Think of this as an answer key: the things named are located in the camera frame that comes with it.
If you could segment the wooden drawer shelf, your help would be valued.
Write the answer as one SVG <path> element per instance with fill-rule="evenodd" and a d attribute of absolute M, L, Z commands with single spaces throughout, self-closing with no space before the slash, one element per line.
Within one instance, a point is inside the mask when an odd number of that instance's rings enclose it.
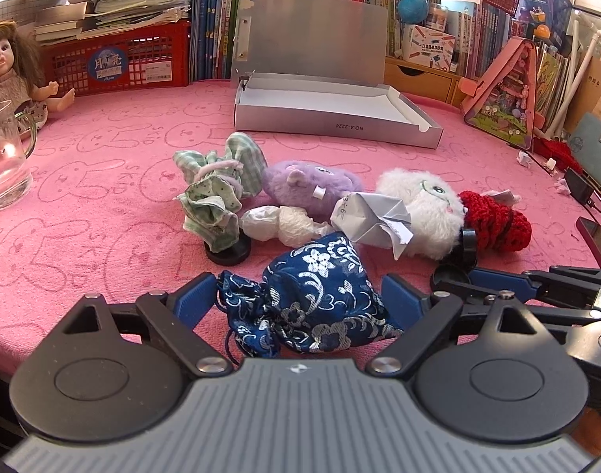
<path fill-rule="evenodd" d="M 384 83 L 400 92 L 443 101 L 458 107 L 465 95 L 458 88 L 460 77 L 451 72 L 387 57 Z"/>

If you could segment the row of colourful books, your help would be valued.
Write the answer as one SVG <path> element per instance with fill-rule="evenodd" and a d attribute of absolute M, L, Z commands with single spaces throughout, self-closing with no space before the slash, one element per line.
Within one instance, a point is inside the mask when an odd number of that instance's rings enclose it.
<path fill-rule="evenodd" d="M 386 54 L 403 59 L 402 39 L 407 24 L 419 24 L 453 35 L 450 72 L 468 78 L 482 76 L 521 25 L 510 15 L 482 0 L 354 0 L 387 10 Z"/>

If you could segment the black round cap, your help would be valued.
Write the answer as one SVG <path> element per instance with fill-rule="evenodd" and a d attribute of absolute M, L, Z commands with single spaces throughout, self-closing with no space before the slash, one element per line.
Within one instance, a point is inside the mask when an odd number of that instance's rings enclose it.
<path fill-rule="evenodd" d="M 208 244 L 204 244 L 204 250 L 207 258 L 216 265 L 233 267 L 248 259 L 251 254 L 251 244 L 251 238 L 240 231 L 238 241 L 233 246 L 213 252 Z"/>

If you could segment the white fluffy plush toy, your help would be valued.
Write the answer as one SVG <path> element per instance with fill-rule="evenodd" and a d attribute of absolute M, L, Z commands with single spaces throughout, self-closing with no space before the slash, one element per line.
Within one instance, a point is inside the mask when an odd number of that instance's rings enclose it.
<path fill-rule="evenodd" d="M 467 209 L 441 177 L 426 171 L 392 169 L 378 178 L 375 191 L 401 199 L 410 215 L 413 239 L 405 254 L 439 261 L 458 244 Z"/>

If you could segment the silver cardboard box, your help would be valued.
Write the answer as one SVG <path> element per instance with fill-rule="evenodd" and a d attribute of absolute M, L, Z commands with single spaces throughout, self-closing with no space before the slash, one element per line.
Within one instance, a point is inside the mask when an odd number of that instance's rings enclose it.
<path fill-rule="evenodd" d="M 436 149 L 443 127 L 384 83 L 387 21 L 354 0 L 238 0 L 236 129 Z"/>

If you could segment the printed paper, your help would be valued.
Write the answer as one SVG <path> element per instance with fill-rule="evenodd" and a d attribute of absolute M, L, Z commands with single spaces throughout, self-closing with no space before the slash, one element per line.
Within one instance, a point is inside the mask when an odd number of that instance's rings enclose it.
<path fill-rule="evenodd" d="M 410 213 L 403 201 L 380 193 L 347 194 L 333 208 L 330 223 L 354 244 L 391 250 L 394 259 L 413 240 Z"/>

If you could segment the red crocheted item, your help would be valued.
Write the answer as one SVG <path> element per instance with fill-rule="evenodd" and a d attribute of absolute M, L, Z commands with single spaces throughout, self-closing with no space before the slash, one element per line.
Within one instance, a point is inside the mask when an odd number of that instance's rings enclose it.
<path fill-rule="evenodd" d="M 466 208 L 465 226 L 476 232 L 476 251 L 499 254 L 526 249 L 531 241 L 529 220 L 512 206 L 498 202 L 495 197 L 464 190 L 460 199 Z"/>

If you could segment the green checked fabric pouch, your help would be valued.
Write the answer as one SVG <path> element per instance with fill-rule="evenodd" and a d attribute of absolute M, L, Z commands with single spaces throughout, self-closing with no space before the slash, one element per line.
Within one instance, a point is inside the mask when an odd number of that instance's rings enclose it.
<path fill-rule="evenodd" d="M 248 134 L 233 132 L 222 155 L 177 151 L 173 161 L 187 184 L 176 197 L 185 214 L 183 228 L 199 235 L 213 253 L 237 244 L 243 200 L 263 188 L 267 162 L 261 147 Z"/>

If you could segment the white tissue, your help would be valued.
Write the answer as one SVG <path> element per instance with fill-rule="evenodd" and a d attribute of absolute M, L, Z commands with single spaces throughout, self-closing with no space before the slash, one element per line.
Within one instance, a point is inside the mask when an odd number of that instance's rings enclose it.
<path fill-rule="evenodd" d="M 240 217 L 244 233 L 257 241 L 276 239 L 285 247 L 299 248 L 333 232 L 327 222 L 316 222 L 303 208 L 265 205 L 249 209 Z"/>

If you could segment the black round cap two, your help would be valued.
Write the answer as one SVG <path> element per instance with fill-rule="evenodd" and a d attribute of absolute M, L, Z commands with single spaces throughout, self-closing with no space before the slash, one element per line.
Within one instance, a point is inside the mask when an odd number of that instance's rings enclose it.
<path fill-rule="evenodd" d="M 443 281 L 469 284 L 468 274 L 476 267 L 476 231 L 463 227 L 458 244 L 445 256 L 430 277 L 430 288 Z"/>

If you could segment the brown haired doll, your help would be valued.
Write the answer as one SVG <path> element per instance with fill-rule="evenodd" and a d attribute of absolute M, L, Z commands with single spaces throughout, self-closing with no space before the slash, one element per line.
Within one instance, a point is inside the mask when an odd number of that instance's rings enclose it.
<path fill-rule="evenodd" d="M 15 22 L 0 22 L 0 102 L 11 103 L 6 113 L 21 138 L 29 137 L 31 124 L 40 130 L 50 113 L 63 112 L 75 99 L 74 89 L 59 96 L 59 83 L 45 81 L 35 40 L 20 34 Z"/>

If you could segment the small crumpled paper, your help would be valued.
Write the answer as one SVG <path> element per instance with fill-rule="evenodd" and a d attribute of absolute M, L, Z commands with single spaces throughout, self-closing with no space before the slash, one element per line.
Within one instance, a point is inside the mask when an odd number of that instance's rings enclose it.
<path fill-rule="evenodd" d="M 528 168 L 532 164 L 530 155 L 524 151 L 519 151 L 516 157 L 516 161 L 523 167 Z"/>

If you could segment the blue floral drawstring pouch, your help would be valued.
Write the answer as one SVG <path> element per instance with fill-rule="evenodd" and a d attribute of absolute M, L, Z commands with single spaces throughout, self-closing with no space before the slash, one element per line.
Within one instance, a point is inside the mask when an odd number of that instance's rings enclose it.
<path fill-rule="evenodd" d="M 217 286 L 227 338 L 248 357 L 274 358 L 283 347 L 298 354 L 336 352 L 403 332 L 341 232 L 278 256 L 261 281 L 224 270 Z"/>

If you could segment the purple plush toy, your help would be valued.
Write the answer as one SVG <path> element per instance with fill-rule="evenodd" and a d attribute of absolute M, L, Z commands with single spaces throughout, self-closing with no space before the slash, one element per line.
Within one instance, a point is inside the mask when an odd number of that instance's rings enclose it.
<path fill-rule="evenodd" d="M 363 190 L 360 178 L 335 167 L 308 161 L 285 160 L 268 166 L 262 175 L 263 191 L 278 205 L 298 207 L 315 220 L 328 220 L 336 203 Z"/>

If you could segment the row of blue books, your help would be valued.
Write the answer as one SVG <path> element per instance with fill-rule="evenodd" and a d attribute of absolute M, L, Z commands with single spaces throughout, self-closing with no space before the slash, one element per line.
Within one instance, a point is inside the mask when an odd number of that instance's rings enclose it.
<path fill-rule="evenodd" d="M 238 0 L 190 0 L 189 81 L 230 79 Z"/>

